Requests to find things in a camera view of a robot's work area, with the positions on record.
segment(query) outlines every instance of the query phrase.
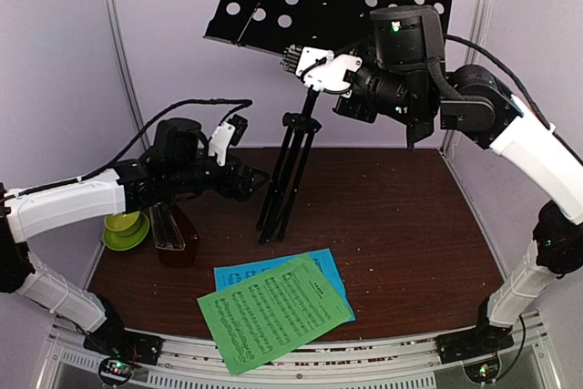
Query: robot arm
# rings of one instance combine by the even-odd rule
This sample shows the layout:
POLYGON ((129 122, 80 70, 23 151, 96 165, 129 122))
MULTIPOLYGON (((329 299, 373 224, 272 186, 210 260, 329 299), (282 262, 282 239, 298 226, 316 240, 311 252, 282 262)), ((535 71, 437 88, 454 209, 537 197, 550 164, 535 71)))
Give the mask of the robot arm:
POLYGON ((313 61, 313 48, 295 46, 284 54, 283 64, 306 87, 326 91, 339 80, 349 82, 352 87, 344 90, 334 112, 369 123, 378 114, 393 118, 407 126, 409 148, 433 132, 431 122, 441 109, 441 128, 458 130, 504 157, 552 199, 540 211, 527 254, 480 306, 476 327, 436 339, 442 362, 449 363, 512 346, 510 332, 520 314, 557 277, 583 266, 583 166, 555 128, 546 128, 488 70, 464 66, 445 74, 444 37, 432 9, 372 11, 376 54, 368 59, 358 54, 370 48, 338 61, 328 56, 312 63, 305 75, 303 59, 313 61), (332 68, 334 63, 346 68, 332 68))
POLYGON ((6 192, 0 184, 0 292, 18 293, 67 318, 102 353, 131 360, 137 348, 144 363, 154 363, 158 338, 127 332, 105 297, 68 282, 30 252, 26 242, 46 230, 169 203, 183 193, 212 189, 225 198, 247 200, 268 176, 228 153, 246 127, 247 120, 234 116, 207 140, 196 121, 163 120, 154 145, 139 159, 119 161, 94 178, 57 182, 42 190, 6 192))

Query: dark wood tabletop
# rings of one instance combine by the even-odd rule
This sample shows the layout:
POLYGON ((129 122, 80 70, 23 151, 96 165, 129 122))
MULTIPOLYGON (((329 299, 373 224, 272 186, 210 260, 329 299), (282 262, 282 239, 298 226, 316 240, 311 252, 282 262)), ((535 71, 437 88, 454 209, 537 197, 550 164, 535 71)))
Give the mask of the dark wood tabletop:
MULTIPOLYGON (((237 149, 271 171, 276 149, 237 149)), ((502 279, 484 237, 435 150, 315 149, 285 241, 258 244, 266 189, 248 202, 214 193, 181 205, 200 235, 194 267, 159 263, 152 239, 106 250, 91 283, 129 328, 210 338, 197 298, 213 268, 330 248, 356 322, 321 340, 428 333, 473 325, 502 279)))

